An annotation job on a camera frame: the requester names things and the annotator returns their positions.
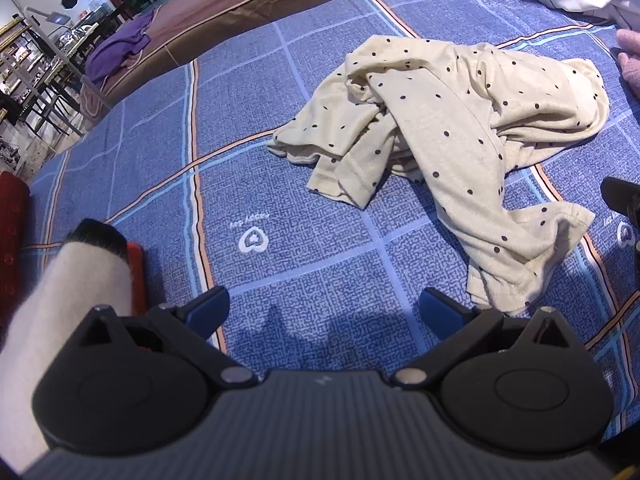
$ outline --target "orange stripe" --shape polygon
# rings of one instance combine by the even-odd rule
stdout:
[[[383,9],[385,9],[385,12],[387,12],[390,15],[390,17],[393,18],[393,20],[398,22],[398,25],[400,25],[402,28],[405,28],[406,31],[410,33],[413,37],[420,38],[420,35],[418,35],[411,27],[409,27],[409,25],[407,25],[396,13],[394,13],[391,10],[391,8],[383,0],[375,0],[375,1],[381,7],[383,7]],[[547,28],[545,30],[540,30],[539,32],[535,32],[530,36],[519,36],[517,38],[513,38],[512,40],[507,40],[503,43],[497,44],[496,47],[504,48],[505,46],[510,46],[512,44],[518,43],[519,41],[533,40],[535,38],[539,38],[540,36],[543,36],[545,34],[551,34],[553,32],[564,32],[565,30],[575,30],[575,29],[589,30],[590,28],[593,28],[596,25],[602,25],[603,23],[609,23],[609,20],[601,20],[600,22],[597,22],[597,23],[587,23],[586,25],[578,25],[576,23],[574,25],[564,25],[563,27]]]
[[[159,182],[155,186],[153,186],[153,187],[147,189],[145,192],[141,193],[140,196],[137,199],[135,199],[133,202],[131,202],[129,205],[125,206],[123,209],[120,209],[118,212],[114,213],[110,218],[107,218],[105,220],[105,223],[108,224],[110,222],[113,222],[118,216],[123,215],[124,213],[126,213],[127,211],[132,209],[133,207],[137,206],[142,200],[144,200],[151,193],[153,193],[154,191],[160,189],[161,187],[166,186],[168,183],[174,181],[176,178],[179,178],[179,177],[183,176],[185,173],[187,173],[187,171],[192,170],[193,168],[195,168],[199,164],[202,164],[203,162],[207,162],[210,158],[213,158],[214,156],[220,155],[221,153],[228,152],[229,150],[232,150],[233,148],[236,148],[237,146],[242,146],[242,144],[246,144],[248,142],[251,142],[252,140],[260,139],[261,137],[269,136],[275,130],[276,130],[276,128],[274,128],[273,130],[267,130],[265,132],[260,132],[259,134],[253,134],[252,136],[245,137],[244,139],[236,140],[236,142],[232,142],[231,144],[223,146],[222,148],[216,150],[215,152],[207,153],[207,155],[204,155],[201,158],[199,158],[197,160],[194,160],[193,162],[191,162],[190,164],[188,164],[184,168],[182,168],[180,171],[177,171],[176,173],[172,174],[172,176],[167,177],[162,182]]]
[[[551,180],[546,175],[545,171],[542,169],[542,165],[541,164],[536,164],[535,168],[536,168],[536,171],[538,172],[540,178],[542,179],[542,181],[548,187],[549,191],[552,193],[552,195],[554,197],[556,197],[556,200],[562,201],[563,200],[562,196],[560,195],[560,193],[558,192],[556,187],[551,183]],[[600,254],[596,250],[596,247],[593,245],[593,241],[591,240],[591,237],[589,236],[589,234],[587,234],[587,233],[584,234],[584,240],[587,243],[587,247],[589,249],[589,252],[591,253],[591,256],[595,260],[598,268],[600,269],[600,272],[602,273],[602,277],[603,277],[604,282],[605,282],[605,287],[607,289],[607,293],[611,297],[611,301],[613,302],[614,310],[618,313],[618,311],[619,311],[618,300],[616,299],[616,295],[613,292],[613,287],[611,286],[611,282],[609,281],[609,276],[607,275],[607,270],[606,270],[605,265],[604,265],[604,263],[602,261],[602,258],[600,257]],[[617,317],[618,317],[618,314],[616,314],[612,319],[616,319]],[[620,321],[620,318],[618,318],[618,321],[615,322],[613,324],[613,326],[616,326],[619,321]],[[587,348],[587,349],[591,348],[591,346],[596,344],[609,330],[610,329],[604,330],[604,332],[603,332],[603,330],[601,330],[595,338],[591,339],[591,341],[589,341],[587,343],[587,345],[590,345],[590,346],[585,345],[585,348]],[[635,378],[635,376],[633,374],[633,370],[631,369],[631,363],[632,363],[633,359],[632,359],[631,354],[630,354],[630,348],[629,348],[628,340],[627,340],[626,333],[625,333],[624,330],[622,331],[622,347],[623,347],[623,351],[624,351],[623,360],[625,362],[625,371],[626,371],[626,374],[627,374],[628,378],[631,381],[631,387],[633,388],[633,394],[634,394],[634,397],[635,397],[638,394],[638,383],[636,382],[636,378]]]
[[[640,290],[636,290],[631,297],[625,301],[625,304],[620,308],[619,311],[616,312],[616,315],[609,319],[607,323],[600,329],[600,331],[591,338],[591,340],[584,346],[587,350],[591,349],[598,341],[600,341],[607,333],[615,327],[622,317],[625,315],[626,311],[636,302],[636,300],[640,298]]]
[[[556,198],[556,200],[558,200],[558,202],[563,202],[564,199],[562,198],[562,196],[560,195],[556,187],[551,183],[551,180],[546,175],[545,170],[542,169],[541,164],[536,164],[536,171],[538,172],[542,181],[545,183],[545,186],[548,187],[551,194]],[[600,269],[600,272],[602,273],[605,286],[607,287],[607,292],[611,296],[611,301],[613,302],[613,308],[617,311],[619,308],[618,298],[616,298],[616,295],[613,291],[613,287],[611,286],[609,275],[607,274],[607,269],[602,261],[600,253],[596,250],[596,247],[593,245],[593,241],[591,240],[591,236],[589,236],[588,233],[584,234],[584,240],[587,243],[587,247],[589,248],[589,252],[591,253],[591,256],[593,257],[598,268]]]
[[[27,246],[23,247],[22,250],[26,251],[28,249],[53,249],[55,247],[61,247],[61,246],[62,246],[62,242],[53,242],[51,244],[27,245]]]
[[[53,232],[53,218],[56,215],[56,207],[58,206],[58,195],[60,193],[60,188],[62,187],[62,177],[65,174],[66,164],[69,160],[70,152],[67,150],[62,160],[62,165],[60,166],[60,172],[58,173],[58,177],[56,179],[56,183],[53,190],[53,200],[51,202],[51,208],[49,209],[49,218],[47,218],[47,237],[45,238],[45,242],[49,244],[51,242],[51,235]],[[49,259],[48,254],[44,254],[42,259],[42,268],[40,269],[42,272],[47,267],[47,261]]]
[[[398,15],[396,15],[385,2],[383,2],[382,0],[375,0],[375,1],[380,5],[380,7],[385,9],[386,12],[388,12],[391,16],[393,16],[394,20],[396,20],[396,22],[398,22],[398,24],[402,28],[404,28],[409,34],[411,34],[414,38],[420,38],[420,35],[418,35],[417,32],[415,32],[411,27],[409,27],[409,25],[407,25],[403,20],[401,20],[398,17]]]
[[[198,60],[194,59],[191,63],[191,66],[193,67],[193,81],[191,83],[191,156],[197,158],[198,142],[196,127],[196,108],[198,105],[198,77],[200,75]],[[200,261],[204,270],[204,275],[207,282],[207,290],[209,290],[210,288],[213,288],[215,286],[216,282],[213,277],[213,272],[211,271],[211,263],[209,261],[209,257],[207,256],[207,247],[204,232],[204,203],[202,200],[202,193],[200,192],[199,173],[195,173],[193,175],[193,188],[194,198],[196,200],[196,211],[194,211],[194,214],[198,216],[196,219],[196,232],[198,234],[198,255],[200,256]],[[225,335],[222,331],[221,326],[216,330],[216,335],[218,336],[218,346],[220,346],[220,351],[226,354]]]
[[[565,30],[574,30],[576,28],[579,30],[589,30],[590,28],[593,28],[595,25],[601,25],[603,23],[607,23],[607,20],[602,20],[601,22],[598,22],[598,23],[588,23],[587,25],[575,24],[575,25],[565,25],[564,27],[546,28],[545,30],[540,30],[539,32],[531,34],[530,36],[519,36],[517,38],[513,38],[512,40],[507,40],[503,43],[499,43],[496,45],[496,47],[504,48],[505,46],[510,46],[520,41],[535,40],[540,36],[544,36],[545,34],[551,34],[552,32],[564,32]]]

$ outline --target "purple cloth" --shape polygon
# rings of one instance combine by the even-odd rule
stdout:
[[[86,60],[86,76],[98,88],[105,78],[115,74],[127,57],[138,54],[151,38],[143,34],[153,20],[154,14],[147,12],[122,25],[115,34],[104,40]]]

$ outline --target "cream polka dot fabric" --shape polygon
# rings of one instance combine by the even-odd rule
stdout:
[[[504,175],[594,136],[608,115],[590,60],[373,36],[268,149],[316,164],[308,188],[359,208],[385,169],[426,181],[470,258],[473,301],[513,313],[544,291],[593,214],[567,202],[505,210]]]

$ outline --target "red cushion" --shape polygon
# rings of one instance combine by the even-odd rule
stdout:
[[[0,334],[22,301],[18,253],[26,220],[29,186],[7,171],[0,173]]]

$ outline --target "white fuzzy sock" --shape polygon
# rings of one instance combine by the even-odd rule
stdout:
[[[31,411],[33,392],[96,304],[131,315],[129,266],[108,250],[69,242],[14,316],[0,354],[0,456],[18,473],[47,451]]]

